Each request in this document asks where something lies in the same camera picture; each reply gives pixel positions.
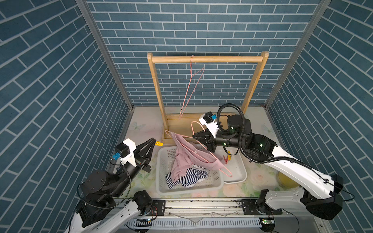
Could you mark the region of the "white plastic tray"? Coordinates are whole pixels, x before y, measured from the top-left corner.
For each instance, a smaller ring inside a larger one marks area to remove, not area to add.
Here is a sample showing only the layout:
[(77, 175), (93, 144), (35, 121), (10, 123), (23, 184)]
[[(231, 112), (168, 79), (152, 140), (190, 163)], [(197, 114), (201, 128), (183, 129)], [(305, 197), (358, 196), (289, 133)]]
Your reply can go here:
[(228, 158), (228, 154), (225, 152), (223, 147), (218, 146), (214, 152), (216, 157), (219, 158), (221, 162), (225, 165), (225, 167), (232, 173), (232, 177), (230, 177), (230, 173), (227, 172), (226, 169), (222, 169), (223, 172), (227, 173), (227, 175), (223, 175), (224, 183), (235, 184), (245, 181), (247, 178), (247, 171), (243, 163), (241, 153), (238, 152), (236, 155), (234, 155), (234, 153), (238, 151), (238, 148), (226, 147), (226, 150), (230, 150), (232, 154), (232, 158), (230, 161), (228, 161), (228, 164), (225, 163), (223, 158), (223, 156)]

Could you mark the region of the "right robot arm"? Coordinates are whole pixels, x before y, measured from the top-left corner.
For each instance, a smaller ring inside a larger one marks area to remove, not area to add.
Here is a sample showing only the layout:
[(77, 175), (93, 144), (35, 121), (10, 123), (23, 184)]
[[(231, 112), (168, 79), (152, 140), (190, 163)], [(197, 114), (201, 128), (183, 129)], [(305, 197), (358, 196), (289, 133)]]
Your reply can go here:
[(207, 112), (199, 121), (206, 130), (193, 134), (193, 138), (208, 151), (214, 152), (218, 146), (237, 148), (250, 162), (265, 164), (299, 184), (294, 191), (261, 190), (255, 203), (260, 213), (269, 215), (284, 208), (305, 209), (318, 218), (332, 220), (342, 210), (341, 176), (314, 170), (273, 140), (253, 133), (250, 120), (235, 104), (222, 105), (216, 114)]

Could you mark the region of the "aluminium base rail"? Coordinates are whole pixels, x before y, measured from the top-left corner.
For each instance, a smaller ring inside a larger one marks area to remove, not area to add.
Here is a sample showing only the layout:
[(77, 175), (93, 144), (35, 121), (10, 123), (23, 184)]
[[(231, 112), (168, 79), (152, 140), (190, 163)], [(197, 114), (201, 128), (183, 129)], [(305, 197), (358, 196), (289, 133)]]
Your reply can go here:
[(138, 216), (120, 233), (328, 233), (330, 225), (298, 210), (259, 213), (255, 200), (165, 199), (152, 223)]

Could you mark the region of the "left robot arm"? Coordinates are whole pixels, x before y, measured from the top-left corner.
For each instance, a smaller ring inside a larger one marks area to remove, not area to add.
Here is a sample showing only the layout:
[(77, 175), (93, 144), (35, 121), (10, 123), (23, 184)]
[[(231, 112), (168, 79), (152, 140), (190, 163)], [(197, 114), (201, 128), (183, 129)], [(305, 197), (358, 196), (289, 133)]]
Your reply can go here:
[(158, 216), (164, 215), (165, 201), (153, 200), (147, 191), (138, 191), (133, 197), (126, 195), (119, 203), (115, 198), (130, 192), (132, 181), (143, 170), (151, 171), (150, 161), (156, 139), (140, 145), (126, 139), (115, 147), (111, 160), (117, 166), (115, 173), (93, 171), (78, 185), (80, 199), (71, 217), (67, 233), (114, 233), (129, 221), (136, 221), (133, 231), (145, 233)]

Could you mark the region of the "yellow cup with pens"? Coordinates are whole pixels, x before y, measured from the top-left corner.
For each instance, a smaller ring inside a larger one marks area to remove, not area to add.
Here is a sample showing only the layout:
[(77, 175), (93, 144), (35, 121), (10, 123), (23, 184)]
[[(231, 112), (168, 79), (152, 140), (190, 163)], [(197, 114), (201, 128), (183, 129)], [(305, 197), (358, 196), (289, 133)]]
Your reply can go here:
[(294, 189), (300, 186), (297, 182), (279, 171), (276, 173), (276, 180), (278, 184), (283, 188)]

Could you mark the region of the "blue white striped tank top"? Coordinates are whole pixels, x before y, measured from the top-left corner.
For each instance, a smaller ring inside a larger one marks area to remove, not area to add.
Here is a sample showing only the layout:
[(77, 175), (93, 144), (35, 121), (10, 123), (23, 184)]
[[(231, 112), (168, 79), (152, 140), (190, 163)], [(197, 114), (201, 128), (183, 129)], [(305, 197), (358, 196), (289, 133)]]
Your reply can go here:
[(171, 174), (166, 175), (166, 183), (169, 189), (175, 188), (177, 185), (181, 185), (184, 188), (191, 188), (197, 183), (204, 181), (208, 178), (208, 171), (202, 167), (194, 166), (186, 170), (186, 175), (181, 176), (178, 180), (173, 181)]

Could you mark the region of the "aluminium corner post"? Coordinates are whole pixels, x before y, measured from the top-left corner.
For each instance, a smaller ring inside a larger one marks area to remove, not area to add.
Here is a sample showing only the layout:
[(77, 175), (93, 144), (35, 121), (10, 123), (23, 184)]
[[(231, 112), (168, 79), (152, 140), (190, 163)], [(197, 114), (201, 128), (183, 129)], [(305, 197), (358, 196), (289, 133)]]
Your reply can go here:
[(90, 29), (91, 31), (91, 34), (99, 48), (99, 50), (101, 51), (102, 53), (102, 56), (124, 98), (124, 101), (126, 102), (126, 104), (128, 105), (128, 108), (129, 110), (132, 112), (133, 109), (134, 109), (134, 106), (125, 90), (125, 87), (123, 85), (123, 82), (121, 80), (121, 77), (117, 71), (117, 68), (115, 67), (115, 64), (114, 64), (114, 61), (109, 53), (109, 50), (105, 44), (105, 41), (100, 33), (100, 30), (97, 26), (97, 23), (95, 22), (95, 19), (93, 17), (93, 14), (88, 6), (88, 3), (87, 1), (84, 1), (84, 0), (76, 0), (76, 3), (77, 3), (77, 6), (79, 8), (79, 10), (81, 11), (82, 15), (83, 15), (83, 18), (84, 20), (86, 21), (87, 25), (88, 25), (88, 28)]
[(331, 0), (321, 0), (318, 4), (318, 6), (315, 9), (314, 14), (312, 15), (310, 22), (305, 27), (305, 30), (300, 37), (294, 51), (292, 52), (291, 56), (289, 57), (289, 60), (287, 64), (284, 67), (284, 70), (282, 71), (281, 75), (279, 76), (279, 79), (274, 86), (274, 89), (272, 90), (269, 98), (267, 99), (264, 109), (266, 112), (269, 111), (270, 106), (274, 102), (277, 94), (279, 93), (282, 85), (285, 83), (288, 75), (290, 74), (290, 71), (294, 67), (297, 59), (299, 58), (301, 52), (305, 48), (307, 42), (309, 41), (313, 31), (315, 30), (316, 26), (318, 25), (319, 21), (321, 20), (321, 17), (325, 13), (327, 7), (330, 5)]

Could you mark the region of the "wooden clothes rack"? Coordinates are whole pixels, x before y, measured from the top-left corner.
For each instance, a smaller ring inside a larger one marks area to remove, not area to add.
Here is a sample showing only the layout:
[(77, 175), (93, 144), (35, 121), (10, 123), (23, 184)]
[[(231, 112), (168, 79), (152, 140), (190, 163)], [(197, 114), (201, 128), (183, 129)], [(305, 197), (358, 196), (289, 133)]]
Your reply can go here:
[(270, 91), (259, 80), (269, 60), (259, 55), (157, 56), (147, 54), (163, 123), (162, 142), (172, 143), (168, 132), (191, 136), (191, 126), (203, 114), (193, 105), (238, 104), (242, 111), (263, 106)]

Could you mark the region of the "yellow clothespin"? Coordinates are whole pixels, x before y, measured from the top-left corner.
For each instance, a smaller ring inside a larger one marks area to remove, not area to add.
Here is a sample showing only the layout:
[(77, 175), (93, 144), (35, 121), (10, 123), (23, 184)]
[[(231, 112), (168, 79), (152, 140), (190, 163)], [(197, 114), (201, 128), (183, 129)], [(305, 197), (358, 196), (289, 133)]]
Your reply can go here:
[(155, 144), (156, 144), (157, 146), (161, 146), (161, 147), (163, 146), (163, 143), (162, 143), (162, 142), (158, 142), (158, 141), (157, 141)]
[(227, 160), (228, 161), (230, 161), (231, 160), (231, 158), (232, 158), (232, 154), (231, 154), (231, 151), (230, 150), (228, 150), (228, 153), (227, 153), (228, 155), (228, 158), (227, 158)]

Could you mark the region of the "aluminium corner post left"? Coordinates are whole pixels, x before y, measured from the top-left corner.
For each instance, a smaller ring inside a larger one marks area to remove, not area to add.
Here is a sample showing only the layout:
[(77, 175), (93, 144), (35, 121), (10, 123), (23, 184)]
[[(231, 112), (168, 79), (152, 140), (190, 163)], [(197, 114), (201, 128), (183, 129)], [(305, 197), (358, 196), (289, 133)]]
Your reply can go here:
[(115, 64), (114, 64), (114, 61), (109, 53), (109, 50), (105, 44), (105, 41), (100, 33), (100, 30), (97, 26), (97, 23), (95, 22), (95, 19), (93, 17), (93, 14), (88, 6), (88, 3), (87, 1), (84, 1), (84, 0), (76, 0), (76, 3), (77, 3), (77, 6), (79, 8), (79, 10), (81, 11), (82, 15), (83, 15), (83, 18), (84, 20), (86, 21), (87, 25), (88, 25), (88, 28), (90, 29), (91, 31), (91, 34), (99, 48), (99, 50), (101, 51), (102, 53), (102, 56), (124, 98), (124, 101), (126, 102), (126, 104), (128, 105), (128, 108), (129, 110), (132, 112), (133, 109), (134, 109), (134, 106), (125, 90), (125, 87), (123, 85), (123, 82), (121, 80), (121, 77), (117, 71), (117, 68), (115, 67)]

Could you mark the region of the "white plastic basket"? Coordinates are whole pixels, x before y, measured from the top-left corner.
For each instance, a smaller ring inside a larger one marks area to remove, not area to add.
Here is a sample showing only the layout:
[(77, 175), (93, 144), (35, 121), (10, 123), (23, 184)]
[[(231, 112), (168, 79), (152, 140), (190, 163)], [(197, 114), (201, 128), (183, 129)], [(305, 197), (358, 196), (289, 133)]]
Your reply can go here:
[(170, 189), (166, 182), (166, 175), (172, 170), (175, 161), (176, 146), (159, 150), (156, 162), (156, 191), (159, 195), (181, 195), (193, 192), (208, 192), (221, 189), (224, 185), (223, 175), (217, 170), (209, 170), (208, 177), (193, 187), (183, 187), (181, 184)]

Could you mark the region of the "aluminium corner post right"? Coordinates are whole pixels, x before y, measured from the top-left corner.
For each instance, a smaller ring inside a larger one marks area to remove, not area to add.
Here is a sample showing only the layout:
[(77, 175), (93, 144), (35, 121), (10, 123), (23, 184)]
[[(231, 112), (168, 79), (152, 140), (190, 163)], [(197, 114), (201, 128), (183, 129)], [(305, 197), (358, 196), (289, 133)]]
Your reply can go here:
[(318, 6), (315, 9), (314, 14), (312, 15), (310, 22), (305, 27), (305, 30), (300, 37), (294, 51), (292, 52), (291, 56), (289, 57), (289, 60), (287, 64), (284, 67), (284, 70), (282, 71), (281, 75), (279, 76), (279, 79), (274, 86), (274, 89), (272, 90), (269, 98), (267, 99), (264, 109), (266, 112), (269, 111), (270, 106), (274, 102), (277, 94), (279, 93), (282, 85), (285, 83), (288, 75), (290, 74), (290, 71), (294, 67), (297, 59), (299, 58), (301, 52), (305, 48), (307, 42), (309, 41), (313, 31), (315, 30), (316, 26), (318, 25), (319, 21), (321, 20), (321, 17), (325, 13), (327, 7), (330, 5), (331, 0), (321, 0), (318, 4)]

